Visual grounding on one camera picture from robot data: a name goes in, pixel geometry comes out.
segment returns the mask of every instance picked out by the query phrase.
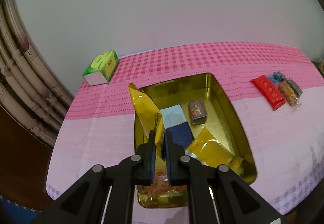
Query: table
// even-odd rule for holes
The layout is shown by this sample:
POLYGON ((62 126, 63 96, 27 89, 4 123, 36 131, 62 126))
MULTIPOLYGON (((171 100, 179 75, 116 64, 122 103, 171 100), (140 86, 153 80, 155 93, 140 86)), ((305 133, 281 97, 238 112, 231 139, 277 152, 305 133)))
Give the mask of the table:
MULTIPOLYGON (((212 73, 236 110, 258 171, 251 184, 281 214, 324 177, 324 79, 298 49, 249 43, 202 43, 123 57, 109 84, 83 82, 59 132, 46 190, 56 199, 94 164, 118 164, 134 153, 134 109, 128 84, 143 87, 212 73), (282 70, 303 89, 297 111, 276 111, 250 82, 282 70)), ((133 223, 188 223, 188 209, 144 209, 134 199, 133 223)))

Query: gold tray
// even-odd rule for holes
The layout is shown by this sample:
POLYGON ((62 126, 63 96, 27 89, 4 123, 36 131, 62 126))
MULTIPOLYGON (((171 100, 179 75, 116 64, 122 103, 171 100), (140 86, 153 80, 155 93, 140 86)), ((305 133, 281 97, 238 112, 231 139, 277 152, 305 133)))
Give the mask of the gold tray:
MULTIPOLYGON (((210 73, 203 73, 161 82, 139 89, 148 94, 161 110, 180 104, 190 125, 192 134, 196 138, 204 127, 233 155, 243 158, 239 170, 240 177, 251 184, 257 176, 257 170, 241 122, 222 87, 210 73), (188 114, 188 103, 202 98, 207 110, 207 122, 191 125, 188 114)), ((135 151, 137 147, 147 142, 141 122, 135 114, 134 125, 135 151)), ((165 167, 160 158, 156 160, 156 170, 165 167)), ((137 188, 138 202, 142 207, 165 208, 181 207, 187 203, 185 192, 175 196, 158 196, 152 199, 137 188)))

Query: curtain fold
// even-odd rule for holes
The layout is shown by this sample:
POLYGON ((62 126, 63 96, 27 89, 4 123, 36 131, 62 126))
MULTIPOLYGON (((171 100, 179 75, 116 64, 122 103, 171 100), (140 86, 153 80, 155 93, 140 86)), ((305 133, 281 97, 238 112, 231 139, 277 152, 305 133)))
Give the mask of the curtain fold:
POLYGON ((0 4, 0 105, 37 139, 53 147, 71 94, 30 40, 15 0, 0 4))

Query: brown wooden surface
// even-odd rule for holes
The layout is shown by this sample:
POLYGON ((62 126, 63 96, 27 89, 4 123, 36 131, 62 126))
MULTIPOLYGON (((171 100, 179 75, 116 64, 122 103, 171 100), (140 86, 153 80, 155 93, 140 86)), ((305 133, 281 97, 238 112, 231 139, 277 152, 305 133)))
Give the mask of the brown wooden surface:
POLYGON ((45 191, 51 154, 0 107, 0 194, 24 207, 45 209, 52 202, 45 191))

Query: yellow snack package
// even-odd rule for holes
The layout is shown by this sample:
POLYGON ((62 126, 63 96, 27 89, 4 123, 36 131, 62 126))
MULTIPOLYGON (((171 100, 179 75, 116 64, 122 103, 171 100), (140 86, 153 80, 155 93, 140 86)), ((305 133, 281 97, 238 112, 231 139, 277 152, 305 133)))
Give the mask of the yellow snack package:
POLYGON ((157 147, 156 155, 162 156, 162 140, 164 135, 163 115, 152 101, 152 99, 145 93, 140 92, 134 83, 128 85, 129 93, 131 95, 132 104, 141 121, 144 133, 148 137, 150 130, 155 130, 155 145, 157 147))
POLYGON ((186 154, 194 154, 207 166, 217 167, 221 164, 237 171, 243 161, 241 157, 232 155, 205 127, 198 137, 187 147, 186 154))

